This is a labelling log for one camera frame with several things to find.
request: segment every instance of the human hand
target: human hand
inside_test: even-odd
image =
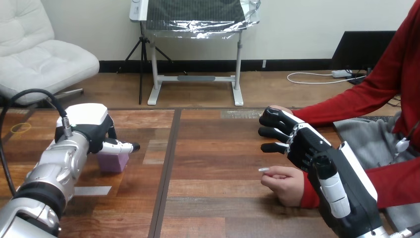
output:
[[[300,206],[304,192],[304,174],[301,170],[272,166],[264,172],[261,184],[271,189],[284,206]]]
[[[270,107],[271,107],[271,108],[275,108],[275,109],[279,109],[279,110],[283,110],[283,111],[285,111],[285,112],[290,113],[290,114],[292,114],[292,115],[293,115],[292,110],[287,109],[287,108],[284,108],[284,107],[282,107],[282,106],[271,105]]]

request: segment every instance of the white chair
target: white chair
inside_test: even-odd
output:
[[[40,0],[0,0],[0,95],[9,99],[30,88],[55,94],[98,71],[99,62],[93,54],[54,40]],[[33,93],[17,103],[27,105],[44,98]]]

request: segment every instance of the robotic hand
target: robotic hand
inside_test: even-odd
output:
[[[388,238],[376,205],[377,193],[349,145],[338,149],[301,119],[268,107],[260,117],[260,136],[280,142],[263,144],[263,152],[280,152],[301,170],[320,198],[319,211],[340,238]],[[405,229],[391,237],[407,238]]]
[[[57,120],[55,140],[1,209],[0,238],[57,237],[59,220],[74,195],[87,154],[118,155],[140,149],[137,143],[117,140],[104,105],[79,104],[66,112],[67,117]]]

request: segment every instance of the silver robotic arm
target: silver robotic arm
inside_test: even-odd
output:
[[[379,216],[377,193],[350,146],[338,149],[301,119],[268,107],[260,117],[264,137],[280,142],[261,145],[263,152],[280,152],[299,169],[317,192],[319,212],[340,238],[408,238],[418,228],[389,236]]]
[[[128,154],[137,143],[118,141],[102,104],[80,104],[59,118],[55,140],[42,153],[16,195],[0,210],[0,238],[53,238],[89,153]]]

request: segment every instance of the red sleeve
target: red sleeve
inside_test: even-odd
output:
[[[420,202],[420,157],[366,171],[378,193],[378,208]],[[305,174],[301,207],[316,208],[319,198]]]
[[[322,125],[371,113],[400,92],[401,71],[406,43],[415,26],[420,8],[417,0],[404,20],[373,72],[363,83],[316,105],[293,111],[302,120]]]

